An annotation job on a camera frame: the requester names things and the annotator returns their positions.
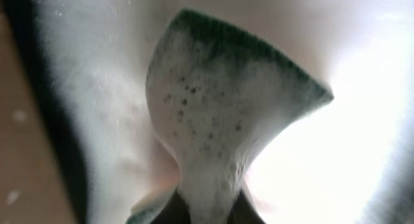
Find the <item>black tray of soap foam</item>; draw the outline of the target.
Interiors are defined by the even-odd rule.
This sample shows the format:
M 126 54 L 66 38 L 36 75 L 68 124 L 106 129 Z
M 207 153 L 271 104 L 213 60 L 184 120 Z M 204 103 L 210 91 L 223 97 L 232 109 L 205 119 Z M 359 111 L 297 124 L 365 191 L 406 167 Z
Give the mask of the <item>black tray of soap foam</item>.
M 413 222 L 413 0 L 3 0 L 87 183 L 86 223 L 129 223 L 180 179 L 146 75 L 184 9 L 267 42 L 333 100 L 272 140 L 243 188 L 265 223 Z

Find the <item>green foamy sponge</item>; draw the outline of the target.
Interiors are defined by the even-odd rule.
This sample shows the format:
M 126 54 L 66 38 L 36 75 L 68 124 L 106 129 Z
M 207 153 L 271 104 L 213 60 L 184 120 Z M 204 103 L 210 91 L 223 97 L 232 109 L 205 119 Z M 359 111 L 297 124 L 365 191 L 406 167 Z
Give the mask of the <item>green foamy sponge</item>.
M 139 204 L 129 223 L 151 223 L 175 190 L 191 224 L 228 223 L 254 159 L 284 129 L 333 100 L 328 87 L 267 42 L 191 9 L 169 22 L 145 88 L 155 136 L 180 179 Z

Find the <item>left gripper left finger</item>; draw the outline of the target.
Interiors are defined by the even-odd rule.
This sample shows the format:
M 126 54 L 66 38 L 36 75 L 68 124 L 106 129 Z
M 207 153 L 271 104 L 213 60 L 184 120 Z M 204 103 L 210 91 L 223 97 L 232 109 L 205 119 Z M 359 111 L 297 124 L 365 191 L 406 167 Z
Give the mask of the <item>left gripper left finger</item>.
M 151 224 L 191 224 L 188 205 L 176 190 Z

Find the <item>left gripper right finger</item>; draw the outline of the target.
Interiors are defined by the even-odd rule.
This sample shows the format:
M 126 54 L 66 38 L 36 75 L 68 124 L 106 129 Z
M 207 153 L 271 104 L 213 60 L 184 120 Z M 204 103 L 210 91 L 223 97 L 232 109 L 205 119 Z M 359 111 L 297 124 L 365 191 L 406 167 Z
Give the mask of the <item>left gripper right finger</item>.
M 253 208 L 246 194 L 240 191 L 228 216 L 228 224 L 265 224 L 265 222 Z

